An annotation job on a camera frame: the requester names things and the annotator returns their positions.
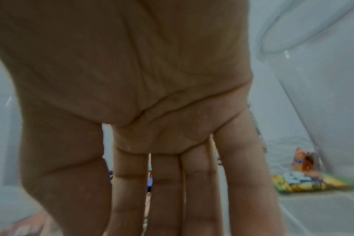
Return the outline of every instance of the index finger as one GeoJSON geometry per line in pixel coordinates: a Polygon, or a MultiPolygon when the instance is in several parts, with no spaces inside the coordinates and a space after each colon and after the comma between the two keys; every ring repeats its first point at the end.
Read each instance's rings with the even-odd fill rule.
{"type": "Polygon", "coordinates": [[[283,235],[277,195],[248,108],[214,139],[228,183],[231,234],[283,235]]]}

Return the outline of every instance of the human hand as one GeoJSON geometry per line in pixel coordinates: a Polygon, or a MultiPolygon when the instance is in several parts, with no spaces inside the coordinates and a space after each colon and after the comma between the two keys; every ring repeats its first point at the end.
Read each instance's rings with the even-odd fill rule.
{"type": "Polygon", "coordinates": [[[244,0],[0,1],[0,58],[23,115],[21,180],[67,236],[221,235],[217,165],[231,233],[281,235],[247,109],[244,0]],[[102,123],[114,132],[114,179],[102,123]]]}

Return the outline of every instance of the container rim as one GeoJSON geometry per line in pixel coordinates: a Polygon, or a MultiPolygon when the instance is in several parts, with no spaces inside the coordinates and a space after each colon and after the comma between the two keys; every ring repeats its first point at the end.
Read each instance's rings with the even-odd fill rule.
{"type": "Polygon", "coordinates": [[[316,25],[309,31],[301,34],[298,38],[291,40],[279,47],[274,47],[271,50],[264,50],[264,37],[265,35],[272,29],[274,25],[277,24],[280,18],[286,13],[298,7],[302,2],[306,0],[287,0],[280,4],[276,11],[264,22],[258,37],[256,39],[256,46],[255,46],[255,53],[256,57],[259,60],[264,59],[265,54],[283,52],[285,50],[291,49],[296,47],[297,45],[303,43],[304,41],[314,37],[318,33],[324,31],[329,26],[333,25],[337,22],[340,18],[342,18],[345,14],[351,11],[354,8],[354,0],[350,0],[346,4],[344,4],[335,14],[331,15],[328,19],[321,22],[320,24],[316,25]]]}

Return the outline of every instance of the palm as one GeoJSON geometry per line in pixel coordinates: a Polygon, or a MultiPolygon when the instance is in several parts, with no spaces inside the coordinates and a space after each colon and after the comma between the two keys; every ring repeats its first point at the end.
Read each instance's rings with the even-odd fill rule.
{"type": "Polygon", "coordinates": [[[0,58],[23,110],[22,181],[66,234],[98,235],[108,222],[102,123],[113,126],[115,140],[111,234],[139,234],[130,222],[141,226],[152,153],[148,234],[220,235],[212,133],[231,189],[233,235],[253,233],[254,220],[263,224],[259,233],[279,230],[278,217],[269,221],[273,198],[253,200],[243,189],[235,199],[238,186],[269,186],[246,111],[245,1],[4,0],[0,58]],[[78,186],[85,192],[73,198],[78,186]],[[239,204],[260,208],[251,206],[251,216],[239,204]]]}

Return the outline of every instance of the hand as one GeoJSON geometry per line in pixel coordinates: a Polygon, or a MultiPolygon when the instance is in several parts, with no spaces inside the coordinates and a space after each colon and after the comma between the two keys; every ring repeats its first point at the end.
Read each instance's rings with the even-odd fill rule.
{"type": "Polygon", "coordinates": [[[244,0],[0,0],[0,58],[23,115],[21,181],[67,236],[281,235],[247,109],[244,0]],[[114,131],[114,179],[102,123],[114,131]]]}

